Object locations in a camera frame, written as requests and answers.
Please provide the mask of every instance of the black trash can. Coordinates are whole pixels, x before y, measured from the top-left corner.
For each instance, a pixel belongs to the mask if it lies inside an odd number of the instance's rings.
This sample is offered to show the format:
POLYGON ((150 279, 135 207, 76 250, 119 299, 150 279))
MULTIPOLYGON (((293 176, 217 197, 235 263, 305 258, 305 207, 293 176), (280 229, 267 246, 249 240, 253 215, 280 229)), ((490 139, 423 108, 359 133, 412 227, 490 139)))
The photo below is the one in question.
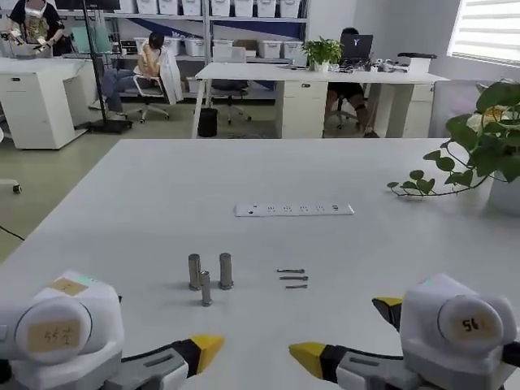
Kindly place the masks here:
POLYGON ((201 119, 198 122, 199 137, 216 137, 219 112, 215 108, 201 109, 201 119))

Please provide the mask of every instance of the window blind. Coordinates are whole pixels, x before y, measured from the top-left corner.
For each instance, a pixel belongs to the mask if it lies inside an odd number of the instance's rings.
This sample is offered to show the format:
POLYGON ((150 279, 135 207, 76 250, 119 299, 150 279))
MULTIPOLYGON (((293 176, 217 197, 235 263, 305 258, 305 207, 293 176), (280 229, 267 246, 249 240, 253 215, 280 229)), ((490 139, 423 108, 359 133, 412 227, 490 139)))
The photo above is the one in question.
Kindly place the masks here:
POLYGON ((461 0, 448 55, 520 66, 520 0, 461 0))

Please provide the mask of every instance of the gray floor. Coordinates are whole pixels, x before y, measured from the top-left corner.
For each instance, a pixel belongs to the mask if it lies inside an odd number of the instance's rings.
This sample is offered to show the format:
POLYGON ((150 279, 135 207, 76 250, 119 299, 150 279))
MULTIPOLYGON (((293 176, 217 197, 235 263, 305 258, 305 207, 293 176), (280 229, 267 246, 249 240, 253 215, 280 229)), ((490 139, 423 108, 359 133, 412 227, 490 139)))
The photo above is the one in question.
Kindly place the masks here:
MULTIPOLYGON (((250 123, 237 117, 229 126, 225 117, 219 122, 219 137, 268 138, 274 135, 272 106, 246 106, 253 117, 250 123)), ((0 225, 28 236, 62 201, 69 191, 120 139, 189 138, 193 105, 181 104, 168 109, 169 121, 149 113, 146 123, 134 123, 122 136, 85 134, 61 150, 17 150, 11 140, 0 144, 0 178, 17 179, 23 192, 15 195, 10 188, 0 188, 0 225)), ((336 130, 336 118, 327 124, 326 137, 359 137, 353 121, 344 130, 336 130)), ((16 238, 0 231, 0 263, 20 244, 16 238)))

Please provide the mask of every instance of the small metal pin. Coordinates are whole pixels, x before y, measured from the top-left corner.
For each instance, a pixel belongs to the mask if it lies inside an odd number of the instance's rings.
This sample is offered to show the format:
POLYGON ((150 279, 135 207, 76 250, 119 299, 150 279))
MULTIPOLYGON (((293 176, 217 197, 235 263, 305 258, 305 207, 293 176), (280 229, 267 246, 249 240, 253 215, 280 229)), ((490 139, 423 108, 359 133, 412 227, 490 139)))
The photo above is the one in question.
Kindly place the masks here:
POLYGON ((309 276, 280 276, 280 280, 309 280, 309 276))
POLYGON ((286 290, 295 290, 297 288, 307 288, 309 287, 308 284, 298 284, 297 286, 285 286, 286 290))
POLYGON ((188 256, 189 289, 198 291, 201 289, 201 257, 196 254, 188 256))
POLYGON ((231 290, 233 288, 231 254, 220 254, 220 281, 219 287, 222 290, 231 290))
POLYGON ((211 306, 213 301, 211 300, 211 286, 210 286, 210 272, 201 272, 201 285, 202 285, 202 305, 211 306))
POLYGON ((305 274, 306 270, 283 270, 278 269, 276 272, 283 272, 284 274, 305 274))

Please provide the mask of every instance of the power strip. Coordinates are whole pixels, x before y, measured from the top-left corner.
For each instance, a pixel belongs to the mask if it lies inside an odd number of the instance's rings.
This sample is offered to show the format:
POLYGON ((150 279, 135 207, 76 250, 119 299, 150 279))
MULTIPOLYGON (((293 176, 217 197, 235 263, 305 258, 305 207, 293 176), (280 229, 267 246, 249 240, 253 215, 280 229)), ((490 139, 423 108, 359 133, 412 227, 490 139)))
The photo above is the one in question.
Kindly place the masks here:
POLYGON ((256 203, 238 203, 235 206, 236 217, 302 217, 306 215, 353 215, 350 205, 258 205, 256 203))

